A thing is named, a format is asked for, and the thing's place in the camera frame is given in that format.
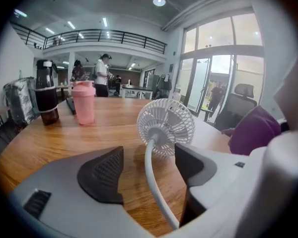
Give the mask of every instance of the pink bottle cap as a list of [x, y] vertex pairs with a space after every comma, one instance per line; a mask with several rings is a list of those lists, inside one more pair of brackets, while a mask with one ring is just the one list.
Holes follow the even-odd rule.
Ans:
[[96, 89], [93, 87], [93, 81], [74, 82], [74, 88], [72, 89], [73, 97], [94, 96], [95, 93]]

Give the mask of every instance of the black water bottle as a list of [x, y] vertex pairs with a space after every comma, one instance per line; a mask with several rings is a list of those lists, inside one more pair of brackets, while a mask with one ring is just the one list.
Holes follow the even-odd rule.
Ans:
[[58, 100], [52, 77], [52, 60], [38, 60], [36, 63], [35, 96], [44, 125], [55, 123], [59, 119]]

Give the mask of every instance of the fan grille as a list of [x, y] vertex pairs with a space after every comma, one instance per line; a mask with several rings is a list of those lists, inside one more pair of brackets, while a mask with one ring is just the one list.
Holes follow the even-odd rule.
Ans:
[[174, 155], [174, 144], [190, 144], [195, 125], [190, 111], [182, 103], [173, 99], [154, 100], [143, 107], [137, 119], [141, 140], [148, 144], [148, 131], [155, 127], [167, 135], [167, 142], [156, 145], [153, 152], [161, 155]]

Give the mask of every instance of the black railing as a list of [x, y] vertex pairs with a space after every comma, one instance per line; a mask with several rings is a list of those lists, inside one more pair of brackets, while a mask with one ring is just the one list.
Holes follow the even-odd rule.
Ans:
[[116, 30], [85, 29], [45, 37], [17, 23], [11, 22], [11, 24], [26, 45], [39, 49], [48, 49], [78, 42], [111, 42], [132, 45], [164, 54], [165, 47], [167, 46], [166, 43], [150, 37]]

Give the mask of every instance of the office chair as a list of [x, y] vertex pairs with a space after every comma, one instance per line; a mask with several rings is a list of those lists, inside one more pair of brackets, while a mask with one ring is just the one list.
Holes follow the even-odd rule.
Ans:
[[254, 86], [249, 84], [236, 85], [234, 93], [228, 94], [223, 110], [215, 122], [207, 123], [218, 130], [235, 128], [243, 117], [257, 106], [257, 102], [250, 98], [254, 98]]

